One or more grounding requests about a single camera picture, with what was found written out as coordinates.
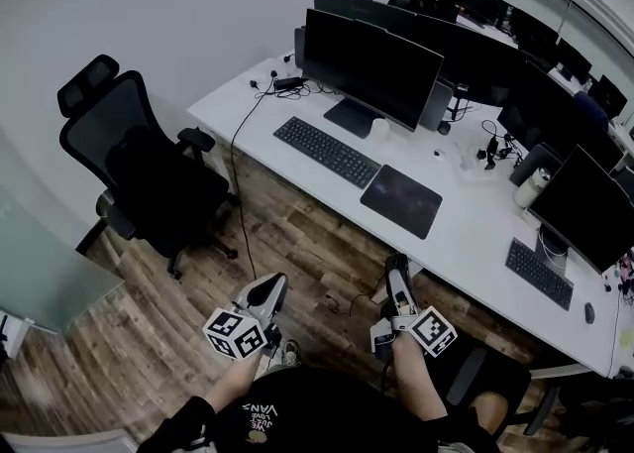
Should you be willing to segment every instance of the black t-shirt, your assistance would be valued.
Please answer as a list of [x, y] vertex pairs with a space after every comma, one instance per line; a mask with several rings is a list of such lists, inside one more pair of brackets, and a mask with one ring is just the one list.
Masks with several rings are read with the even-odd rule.
[[498, 452], [471, 412], [421, 421], [353, 376], [309, 368], [281, 370], [254, 381], [246, 396], [218, 414], [195, 396], [139, 452], [195, 450], [209, 442], [219, 453], [384, 451], [404, 444], [425, 453], [437, 451], [443, 442], [465, 443], [475, 453]]

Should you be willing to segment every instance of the person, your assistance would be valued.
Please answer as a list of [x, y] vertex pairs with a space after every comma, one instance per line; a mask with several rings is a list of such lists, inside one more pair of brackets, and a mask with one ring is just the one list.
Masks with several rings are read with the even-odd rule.
[[255, 381], [262, 351], [234, 362], [205, 398], [191, 398], [139, 453], [205, 451], [211, 442], [219, 453], [353, 447], [499, 453], [490, 434], [505, 411], [495, 395], [479, 396], [475, 412], [448, 414], [414, 337], [400, 333], [392, 348], [400, 401], [354, 376], [301, 366], [299, 346], [291, 340], [283, 346], [282, 365]]

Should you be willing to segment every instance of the forearm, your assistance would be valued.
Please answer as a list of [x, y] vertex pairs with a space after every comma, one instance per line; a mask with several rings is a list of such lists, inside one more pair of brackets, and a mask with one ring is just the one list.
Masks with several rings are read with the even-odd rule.
[[245, 361], [234, 362], [225, 375], [214, 385], [205, 399], [217, 413], [236, 398], [249, 392], [249, 388], [256, 378], [261, 358], [262, 350]]
[[394, 370], [401, 402], [423, 421], [447, 415], [436, 392], [423, 352], [411, 334], [400, 333], [393, 342]]

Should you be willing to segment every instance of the chair headrest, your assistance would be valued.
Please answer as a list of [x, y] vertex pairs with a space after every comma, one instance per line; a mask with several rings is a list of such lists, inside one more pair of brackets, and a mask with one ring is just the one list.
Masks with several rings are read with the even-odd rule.
[[119, 64], [111, 57], [95, 58], [57, 93], [61, 115], [73, 118], [83, 113], [118, 73]]

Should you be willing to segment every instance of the white cube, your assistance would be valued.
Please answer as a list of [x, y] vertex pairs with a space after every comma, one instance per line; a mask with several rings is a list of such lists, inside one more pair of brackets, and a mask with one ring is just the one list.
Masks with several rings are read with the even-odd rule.
[[216, 308], [202, 329], [216, 352], [232, 360], [246, 360], [266, 345], [257, 319]]

